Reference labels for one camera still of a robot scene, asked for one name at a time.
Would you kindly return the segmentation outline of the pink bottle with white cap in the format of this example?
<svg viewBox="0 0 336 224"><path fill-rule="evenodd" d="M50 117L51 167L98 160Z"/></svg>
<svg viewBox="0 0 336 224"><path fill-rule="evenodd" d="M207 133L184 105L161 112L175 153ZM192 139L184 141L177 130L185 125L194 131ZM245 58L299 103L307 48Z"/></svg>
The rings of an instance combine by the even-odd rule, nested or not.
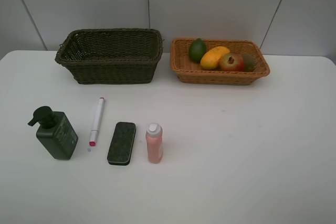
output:
<svg viewBox="0 0 336 224"><path fill-rule="evenodd" d="M163 156L163 130L157 123L150 123L146 130L146 144L148 151L148 160L150 163L157 164Z"/></svg>

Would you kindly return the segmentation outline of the orange wicker basket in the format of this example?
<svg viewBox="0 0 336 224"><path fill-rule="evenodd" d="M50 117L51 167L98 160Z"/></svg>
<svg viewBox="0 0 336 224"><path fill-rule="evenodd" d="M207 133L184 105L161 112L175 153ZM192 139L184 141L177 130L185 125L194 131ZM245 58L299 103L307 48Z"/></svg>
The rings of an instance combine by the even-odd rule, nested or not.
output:
<svg viewBox="0 0 336 224"><path fill-rule="evenodd" d="M171 69L182 82L247 86L259 78L270 74L268 63L264 59L259 47L249 40L205 39L204 43L207 49L224 46L233 52L250 54L255 61L255 70L253 72L203 70L200 64L193 62L188 55L189 47L194 40L194 38L177 38L171 44Z"/></svg>

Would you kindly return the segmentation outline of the black whiteboard eraser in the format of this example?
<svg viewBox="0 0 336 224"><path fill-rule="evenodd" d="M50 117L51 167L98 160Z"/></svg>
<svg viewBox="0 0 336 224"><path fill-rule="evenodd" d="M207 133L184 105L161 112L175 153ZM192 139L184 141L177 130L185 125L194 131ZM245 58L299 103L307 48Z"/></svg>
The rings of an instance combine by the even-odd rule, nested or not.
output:
<svg viewBox="0 0 336 224"><path fill-rule="evenodd" d="M130 163L136 130L136 125L131 122L116 124L107 153L110 165L127 166Z"/></svg>

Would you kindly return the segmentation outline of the red pomegranate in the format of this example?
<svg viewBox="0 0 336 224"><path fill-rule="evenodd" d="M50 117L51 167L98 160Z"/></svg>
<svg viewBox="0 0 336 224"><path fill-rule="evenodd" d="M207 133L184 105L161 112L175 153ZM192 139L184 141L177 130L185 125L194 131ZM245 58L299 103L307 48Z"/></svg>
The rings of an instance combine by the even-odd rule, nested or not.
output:
<svg viewBox="0 0 336 224"><path fill-rule="evenodd" d="M245 64L242 54L230 52L221 56L219 60L219 67L221 71L242 72Z"/></svg>

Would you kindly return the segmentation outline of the white marker with red caps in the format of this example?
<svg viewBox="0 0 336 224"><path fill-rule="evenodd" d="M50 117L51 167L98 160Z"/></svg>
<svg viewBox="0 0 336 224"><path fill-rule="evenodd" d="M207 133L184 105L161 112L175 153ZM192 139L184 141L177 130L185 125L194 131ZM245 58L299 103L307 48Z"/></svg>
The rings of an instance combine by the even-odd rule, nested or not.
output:
<svg viewBox="0 0 336 224"><path fill-rule="evenodd" d="M100 131L101 119L104 111L105 99L101 97L98 101L97 109L93 119L93 125L90 133L89 146L94 147L97 144L97 139Z"/></svg>

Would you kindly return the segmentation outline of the dark green pump bottle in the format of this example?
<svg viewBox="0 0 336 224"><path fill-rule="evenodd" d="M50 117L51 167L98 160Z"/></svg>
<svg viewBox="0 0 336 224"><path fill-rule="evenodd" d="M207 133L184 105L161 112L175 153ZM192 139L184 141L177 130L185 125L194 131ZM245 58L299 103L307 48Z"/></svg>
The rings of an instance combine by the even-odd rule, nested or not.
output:
<svg viewBox="0 0 336 224"><path fill-rule="evenodd" d="M51 156L57 160L71 159L78 136L66 114L41 106L33 112L28 125L34 126L36 123L39 123L36 137Z"/></svg>

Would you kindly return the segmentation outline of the green lime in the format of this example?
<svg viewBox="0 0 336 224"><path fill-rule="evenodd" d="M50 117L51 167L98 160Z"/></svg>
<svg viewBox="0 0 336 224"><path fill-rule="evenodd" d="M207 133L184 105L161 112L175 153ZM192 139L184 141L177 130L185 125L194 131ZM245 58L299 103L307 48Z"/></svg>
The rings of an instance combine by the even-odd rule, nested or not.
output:
<svg viewBox="0 0 336 224"><path fill-rule="evenodd" d="M205 43L200 39L194 40L188 51L189 58L196 63L200 63L202 57L206 54L206 45Z"/></svg>

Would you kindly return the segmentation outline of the brown kiwi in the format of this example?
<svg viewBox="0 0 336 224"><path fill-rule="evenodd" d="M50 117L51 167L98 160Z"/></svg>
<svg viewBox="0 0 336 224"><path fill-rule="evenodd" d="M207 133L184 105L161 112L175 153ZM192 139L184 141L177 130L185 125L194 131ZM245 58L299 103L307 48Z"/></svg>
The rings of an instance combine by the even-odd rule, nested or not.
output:
<svg viewBox="0 0 336 224"><path fill-rule="evenodd" d="M248 53L242 53L244 60L244 72L254 72L256 68L254 57Z"/></svg>

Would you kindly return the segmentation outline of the yellow mango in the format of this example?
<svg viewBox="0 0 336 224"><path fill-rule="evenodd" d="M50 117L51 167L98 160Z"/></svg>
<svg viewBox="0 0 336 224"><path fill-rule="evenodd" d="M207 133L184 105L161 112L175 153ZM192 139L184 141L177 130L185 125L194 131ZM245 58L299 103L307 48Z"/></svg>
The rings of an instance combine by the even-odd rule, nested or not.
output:
<svg viewBox="0 0 336 224"><path fill-rule="evenodd" d="M201 59L200 65L202 69L214 70L219 65L220 58L229 53L230 50L223 46L218 46L209 50Z"/></svg>

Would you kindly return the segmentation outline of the dark brown wicker basket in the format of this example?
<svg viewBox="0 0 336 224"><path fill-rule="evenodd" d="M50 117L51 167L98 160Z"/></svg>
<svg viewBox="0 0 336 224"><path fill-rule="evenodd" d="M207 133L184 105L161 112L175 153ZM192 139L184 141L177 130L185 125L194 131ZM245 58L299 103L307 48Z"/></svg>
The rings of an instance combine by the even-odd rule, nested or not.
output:
<svg viewBox="0 0 336 224"><path fill-rule="evenodd" d="M152 81L162 52L156 29L80 29L60 44L55 61L79 84L144 84Z"/></svg>

